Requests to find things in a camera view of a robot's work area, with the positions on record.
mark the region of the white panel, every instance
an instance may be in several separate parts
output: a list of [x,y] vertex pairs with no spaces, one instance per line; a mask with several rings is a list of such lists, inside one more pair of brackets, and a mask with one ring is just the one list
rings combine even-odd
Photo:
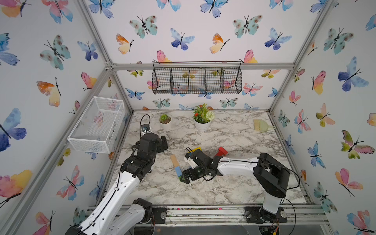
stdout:
[[[114,17],[108,19],[103,13],[91,13],[99,30],[100,36],[106,45],[110,58],[115,63],[150,63],[156,58],[156,51],[162,50],[171,61],[212,61],[212,60],[238,60],[244,59],[247,50],[252,49],[258,62],[293,62],[309,29],[311,28],[317,13],[309,12],[311,5],[317,0],[294,1],[293,6],[283,11],[282,4],[274,9],[269,7],[269,0],[249,1],[231,0],[220,9],[220,17],[214,18],[212,13],[201,12],[200,5],[206,3],[203,0],[180,0],[181,8],[174,12],[170,6],[162,10],[155,0],[116,1],[110,10]],[[145,35],[141,39],[134,28],[129,24],[130,20],[143,19],[155,15],[157,17],[157,34]],[[241,38],[235,35],[233,21],[240,19],[245,21],[262,15],[258,22],[259,29],[254,35],[244,34]],[[282,36],[292,36],[291,40],[282,44],[281,49],[274,51],[271,47],[265,47],[269,41],[270,29],[275,28]],[[174,39],[170,29],[174,28],[184,36],[195,36],[195,39],[183,51],[172,47]],[[120,46],[116,41],[116,35],[121,34],[129,42],[134,39],[130,52],[123,55],[118,51]],[[213,46],[215,33],[223,38],[230,39],[222,51],[211,54],[209,48]]]

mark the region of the black cable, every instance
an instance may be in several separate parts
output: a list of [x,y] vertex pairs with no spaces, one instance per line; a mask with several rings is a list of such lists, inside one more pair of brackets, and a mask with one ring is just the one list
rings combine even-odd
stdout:
[[[144,116],[148,116],[149,117],[149,128],[150,128],[150,116],[148,114],[145,114]],[[141,118],[141,121],[140,121],[140,138],[141,138],[141,122],[142,122],[142,119],[144,118],[144,116]]]
[[294,231],[294,229],[295,229],[295,225],[296,225],[296,212],[295,212],[295,207],[294,207],[294,205],[290,202],[290,200],[288,200],[288,202],[291,204],[291,206],[293,207],[293,209],[294,209],[294,215],[295,215],[295,222],[294,222],[294,226],[293,226],[293,229],[291,230],[291,232],[288,234],[288,235],[291,235],[292,233],[293,233],[293,231]]

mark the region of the white flower pot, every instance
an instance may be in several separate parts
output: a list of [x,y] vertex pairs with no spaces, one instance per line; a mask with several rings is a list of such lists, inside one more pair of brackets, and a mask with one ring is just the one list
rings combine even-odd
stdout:
[[194,125],[195,125],[196,129],[198,131],[201,131],[201,132],[206,131],[209,128],[210,123],[211,123],[211,121],[208,122],[208,123],[198,123],[198,122],[196,122],[196,120],[194,120]]

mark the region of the butterfly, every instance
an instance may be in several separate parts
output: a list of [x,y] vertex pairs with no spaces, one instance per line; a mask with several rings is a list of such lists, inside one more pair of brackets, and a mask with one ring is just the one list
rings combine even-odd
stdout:
[[297,82],[299,79],[300,79],[300,77],[299,76],[301,76],[303,73],[305,72],[305,69],[298,69],[298,72],[296,72],[296,74],[295,74],[295,79],[294,79],[294,82]]
[[248,31],[249,34],[254,35],[258,29],[258,24],[256,23],[261,21],[262,15],[255,16],[249,21],[248,21],[248,18],[249,18],[249,15],[247,16],[247,18],[246,16],[244,16],[244,19],[246,20],[245,23],[242,20],[234,20],[232,22],[232,24],[236,27],[235,34],[237,35],[237,38],[241,38],[241,36],[243,36],[244,34],[244,31],[246,33]]
[[365,27],[367,31],[376,27],[376,14],[371,16],[370,21],[367,23]]
[[298,132],[300,134],[303,133],[303,130],[306,130],[306,131],[311,130],[310,126],[305,122],[305,120],[307,120],[307,119],[308,119],[308,117],[304,118],[303,109],[302,109],[302,111],[299,112],[299,116],[295,117],[294,123],[298,124]]
[[353,213],[348,214],[347,221],[352,225],[358,227],[356,230],[359,230],[356,235],[370,235],[370,233],[375,233],[376,230],[372,231],[369,229],[371,218],[368,210],[358,211],[358,217]]
[[261,77],[268,77],[269,79],[270,78],[274,78],[274,74],[278,73],[279,71],[281,71],[280,69],[277,69],[277,70],[264,70],[264,73],[261,74]]
[[71,114],[76,114],[76,111],[78,110],[78,108],[80,107],[80,102],[78,102],[78,100],[76,100],[74,102],[74,108],[72,108],[73,112],[70,112]]
[[194,40],[194,36],[189,36],[189,37],[183,37],[185,33],[179,34],[176,30],[173,28],[170,28],[172,37],[175,38],[175,41],[171,42],[171,45],[173,47],[178,47],[180,46],[183,51],[188,49],[187,43],[191,43]]
[[56,23],[61,24],[61,17],[65,16],[67,20],[72,22],[73,13],[66,8],[68,0],[42,0],[46,6],[50,6],[50,16]]
[[184,106],[182,104],[179,104],[179,108],[182,109],[182,110],[186,110],[186,109],[192,110],[192,109],[194,109],[194,107],[188,108],[188,106]]
[[345,142],[341,142],[342,144],[342,152],[348,152],[349,154],[347,155],[350,159],[355,159],[358,158],[360,159],[360,156],[358,153],[369,153],[372,154],[375,152],[375,149],[372,148],[371,146],[365,145],[365,144],[359,144],[364,141],[359,141],[359,137],[354,143],[351,135],[348,131],[343,130],[343,139]]
[[63,179],[63,180],[68,181],[68,184],[62,187],[56,193],[56,195],[62,198],[65,198],[66,195],[68,194],[68,200],[74,200],[77,197],[77,194],[76,194],[77,187],[83,185],[83,181],[85,179],[84,176],[79,177],[78,176],[79,174],[80,174],[80,170],[78,169],[78,166],[76,165],[76,167],[74,168],[72,172],[71,180],[69,180],[68,177],[65,176],[66,179]]
[[339,72],[338,73],[338,80],[345,81],[345,83],[342,84],[342,90],[349,91],[351,90],[351,83],[355,87],[365,87],[368,86],[369,82],[356,76],[360,69],[356,71],[356,57],[354,56],[350,63],[346,66],[347,72]]
[[312,51],[318,49],[318,47],[315,47],[315,42],[313,41],[310,46],[308,47],[308,49],[312,49],[307,55],[309,55]]
[[271,88],[272,93],[268,95],[268,97],[275,97],[278,94],[277,89],[274,87]]
[[270,0],[269,7],[275,8],[278,4],[281,5],[282,3],[282,9],[283,11],[286,11],[287,9],[290,9],[293,6],[293,0]]
[[126,90],[129,92],[129,94],[128,94],[129,98],[137,98],[138,100],[142,100],[141,95],[143,95],[144,92],[137,92],[137,90],[136,91],[132,91],[132,90],[130,90],[128,88],[126,88]]
[[370,113],[370,118],[367,120],[367,123],[371,126],[376,126],[376,114]]
[[323,186],[321,185],[321,183],[317,182],[317,187],[314,189],[313,194],[315,195],[315,197],[320,198],[323,210],[325,212],[328,212],[328,213],[331,212],[331,209],[334,212],[338,212],[337,208],[335,207],[333,202],[330,201],[330,199],[328,198],[329,194],[326,194],[326,193],[327,193],[327,191],[325,191],[325,194],[324,194],[324,189],[323,189]]
[[236,105],[236,101],[238,100],[238,98],[235,98],[235,99],[227,99],[227,100],[220,100],[219,102],[222,104],[221,106],[223,108],[226,108],[227,106],[231,106],[231,107],[234,107]]
[[97,79],[95,77],[90,77],[87,73],[85,72],[82,72],[81,73],[81,78],[82,80],[84,81],[84,83],[86,84],[87,87],[85,87],[83,89],[83,91],[86,91],[86,90],[89,90],[89,89],[92,89],[95,85],[95,83],[97,82]]
[[98,59],[98,54],[95,52],[96,48],[94,42],[89,45],[89,42],[86,42],[85,44],[83,42],[77,41],[77,44],[81,47],[82,51],[86,52],[85,59],[87,61],[91,61],[91,57]]
[[219,36],[218,33],[215,33],[214,36],[213,36],[213,44],[215,44],[214,46],[210,47],[210,51],[212,52],[212,54],[215,54],[219,51],[222,50],[223,46],[226,44],[226,42],[228,42],[230,39],[227,39],[227,41],[223,42],[223,39],[221,38],[221,36]]
[[285,143],[286,143],[286,146],[287,148],[289,149],[290,153],[292,153],[293,155],[295,155],[295,151],[293,149],[293,143],[291,142],[291,135],[288,135],[288,138],[287,140],[285,140]]
[[241,62],[243,63],[257,63],[257,60],[254,58],[254,54],[253,54],[253,51],[252,50],[248,50],[246,52],[246,55],[244,56],[244,61],[239,59]]
[[0,125],[0,152],[6,150],[11,145],[9,139],[12,137],[16,140],[25,138],[25,128],[15,128],[21,123],[21,112],[14,108],[9,116],[5,119],[3,125]]
[[170,5],[174,11],[179,10],[182,6],[179,0],[157,0],[158,7],[160,7],[161,9],[163,9],[166,6],[166,3],[168,6],[168,2],[170,2]]
[[326,112],[326,105],[323,103],[323,106],[320,109],[321,112],[316,113],[316,118],[320,119],[320,126],[324,127],[325,123],[329,125],[334,125],[335,121],[333,121],[331,118],[328,117],[329,112]]
[[12,198],[21,195],[24,188],[28,185],[32,175],[33,173],[30,170],[24,170],[20,174],[0,176],[0,197],[7,198],[0,202],[0,208]]
[[325,40],[324,43],[324,51],[330,49],[333,49],[334,47],[334,54],[338,54],[342,51],[343,48],[345,48],[345,42],[350,41],[353,37],[353,33],[343,33],[341,34],[341,28],[339,29],[339,33],[337,37],[335,35],[337,34],[337,31],[335,29],[329,29],[328,32],[328,38]]
[[121,45],[119,46],[118,51],[125,55],[127,52],[130,52],[130,47],[132,46],[134,40],[132,39],[132,41],[129,43],[127,39],[120,34],[117,34],[116,41],[119,43],[119,45]]
[[293,103],[296,106],[296,102],[300,99],[300,95],[295,97],[295,91],[292,91],[291,95],[288,96],[288,99],[290,100],[290,103]]
[[159,99],[159,100],[153,100],[153,103],[157,106],[157,108],[162,108],[162,106],[166,106],[166,107],[169,107],[170,106],[170,103],[169,103],[170,99]]
[[42,94],[45,94],[46,96],[50,96],[49,98],[50,105],[59,107],[61,93],[59,90],[58,78],[57,77],[55,78],[56,85],[48,83],[48,82],[41,82],[41,81],[37,81],[36,84],[40,92],[42,92]]
[[248,83],[244,84],[244,90],[241,92],[242,95],[250,94],[251,96],[257,95],[256,91],[259,91],[263,86],[255,86],[255,83],[253,85],[249,85]]
[[214,93],[206,92],[201,87],[199,87],[199,90],[200,90],[199,97],[206,97],[206,99],[208,99],[208,100],[211,99],[211,95],[214,94]]
[[4,5],[1,10],[7,17],[17,17],[19,14],[22,17],[22,10],[25,7],[25,5],[31,5],[26,3],[26,1],[27,0],[25,0],[22,3],[20,0],[1,1],[0,4]]
[[112,12],[109,10],[109,8],[115,3],[115,0],[90,0],[93,4],[89,5],[89,8],[92,13],[98,13],[100,10],[100,14],[103,14],[107,18],[112,18],[114,15]]
[[278,50],[281,48],[280,43],[285,43],[289,41],[292,36],[287,36],[287,37],[281,37],[281,35],[284,33],[277,33],[277,31],[274,28],[270,29],[270,35],[269,37],[271,38],[269,41],[265,42],[266,47],[273,46],[273,50]]
[[61,166],[64,163],[64,156],[68,157],[70,155],[70,153],[71,153],[70,148],[67,148],[64,151],[63,155],[61,155],[61,157],[60,157],[60,159],[58,161],[57,166]]
[[143,74],[143,70],[128,70],[128,72],[130,72],[130,74],[134,75],[135,77],[137,77],[137,75],[140,75],[142,76]]
[[33,235],[49,235],[50,232],[52,232],[52,229],[51,229],[51,223],[52,223],[52,217],[53,215],[55,214],[52,210],[52,213],[51,213],[51,217],[50,219],[47,219],[47,217],[42,213],[42,212],[38,212],[36,215],[35,215],[35,219],[36,219],[36,222],[38,224],[44,224],[43,227],[41,227],[38,231],[36,231],[35,233],[33,233]]
[[142,23],[140,23],[138,20],[129,21],[129,24],[133,28],[135,28],[135,32],[138,36],[140,36],[140,38],[145,37],[145,32],[146,34],[148,34],[147,32],[149,32],[152,35],[157,34],[158,27],[155,24],[153,24],[157,22],[157,17],[155,15],[149,16],[148,18],[145,19],[145,21],[143,20],[143,17],[141,16],[140,20]]
[[42,51],[39,54],[40,58],[42,60],[49,61],[52,67],[63,70],[64,66],[61,61],[64,61],[63,58],[66,58],[66,59],[70,58],[70,52],[68,50],[68,47],[63,45],[63,38],[60,35],[57,35],[55,39],[53,40],[52,46],[50,42],[48,42],[48,45],[46,44],[44,45],[51,48],[52,51],[50,50]]
[[309,186],[309,184],[307,184],[307,182],[306,182],[306,179],[307,179],[307,172],[306,172],[306,170],[301,170],[300,174],[302,175],[301,178],[303,178],[304,183]]
[[244,104],[244,108],[245,109],[259,109],[259,107],[255,107],[255,106],[248,105],[248,104]]
[[355,197],[355,195],[352,194],[352,192],[350,192],[349,188],[354,188],[354,189],[359,189],[359,190],[363,189],[363,185],[356,181],[352,181],[349,183],[350,172],[349,170],[345,168],[342,168],[341,172],[336,171],[335,177],[339,181],[339,184],[345,187],[345,189],[349,192],[350,197],[351,195]]
[[0,34],[0,60],[10,65],[17,65],[17,62],[20,61],[19,59],[17,59],[17,56],[8,52],[4,52],[6,50],[9,50],[9,48],[7,48],[8,41],[10,39],[8,35],[9,33]]
[[320,166],[325,167],[324,162],[321,160],[321,154],[318,154],[318,144],[317,141],[315,142],[315,145],[313,146],[313,149],[311,147],[308,148],[308,153],[311,155],[311,164],[313,167],[316,166],[316,163],[318,163]]
[[221,8],[225,3],[228,2],[228,0],[204,0],[206,3],[202,4],[201,12],[207,12],[209,10],[209,13],[212,11],[212,14],[214,18],[220,17],[221,12],[218,8]]
[[105,184],[105,176],[102,174],[99,180],[99,183],[97,182],[96,187],[89,193],[90,196],[96,196],[96,199],[99,198],[100,190],[103,188]]
[[80,225],[85,220],[85,217],[86,217],[85,211],[84,210],[80,211],[80,208],[77,207],[74,210],[74,214],[73,214],[73,226]]
[[282,109],[279,113],[278,121],[282,122],[282,126],[286,127],[288,123],[290,123],[290,119],[286,117],[286,114],[283,113]]
[[324,7],[326,0],[319,0],[320,3],[315,3],[312,5],[310,12],[317,12],[319,13],[321,9]]

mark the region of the white wire basket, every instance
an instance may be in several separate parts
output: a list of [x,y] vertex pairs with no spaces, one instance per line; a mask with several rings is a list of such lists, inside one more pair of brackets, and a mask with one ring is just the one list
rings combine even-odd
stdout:
[[94,96],[68,136],[75,150],[110,153],[124,116],[124,102]]

